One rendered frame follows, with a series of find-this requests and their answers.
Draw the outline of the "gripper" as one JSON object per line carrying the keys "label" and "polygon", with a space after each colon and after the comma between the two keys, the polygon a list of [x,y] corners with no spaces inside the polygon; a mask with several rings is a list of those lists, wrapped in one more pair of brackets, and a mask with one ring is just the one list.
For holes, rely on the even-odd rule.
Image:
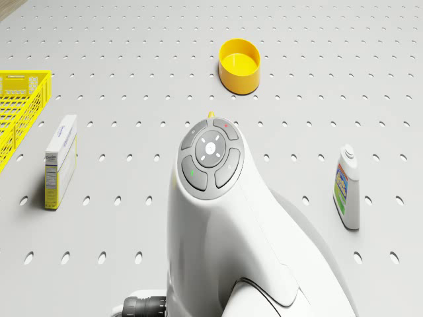
{"label": "gripper", "polygon": [[112,309],[110,317],[168,317],[166,293],[165,289],[134,291]]}

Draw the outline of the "white and yellow box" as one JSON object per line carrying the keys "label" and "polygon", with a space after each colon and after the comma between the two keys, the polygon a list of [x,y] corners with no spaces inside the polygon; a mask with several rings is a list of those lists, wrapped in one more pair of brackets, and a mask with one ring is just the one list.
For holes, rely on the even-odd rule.
{"label": "white and yellow box", "polygon": [[57,209],[77,164],[77,115],[60,122],[45,153],[44,207]]}

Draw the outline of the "small white bottle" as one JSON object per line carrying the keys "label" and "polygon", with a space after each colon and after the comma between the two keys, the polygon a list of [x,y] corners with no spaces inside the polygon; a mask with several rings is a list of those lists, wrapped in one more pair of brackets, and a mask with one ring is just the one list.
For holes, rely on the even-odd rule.
{"label": "small white bottle", "polygon": [[351,145],[340,148],[334,178],[333,199],[343,225],[350,230],[360,228],[360,171]]}

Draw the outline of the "yellow basket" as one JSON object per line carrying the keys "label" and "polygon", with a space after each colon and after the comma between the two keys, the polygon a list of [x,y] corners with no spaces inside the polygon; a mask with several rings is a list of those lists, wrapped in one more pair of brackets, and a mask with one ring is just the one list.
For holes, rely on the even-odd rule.
{"label": "yellow basket", "polygon": [[0,70],[0,173],[51,95],[50,70]]}

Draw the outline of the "yellow bowl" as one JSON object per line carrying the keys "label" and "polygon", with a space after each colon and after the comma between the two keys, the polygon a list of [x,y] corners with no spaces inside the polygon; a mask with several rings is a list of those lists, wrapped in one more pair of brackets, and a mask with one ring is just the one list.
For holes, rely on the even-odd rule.
{"label": "yellow bowl", "polygon": [[260,53],[248,40],[233,38],[219,50],[219,78],[235,94],[250,94],[260,83]]}

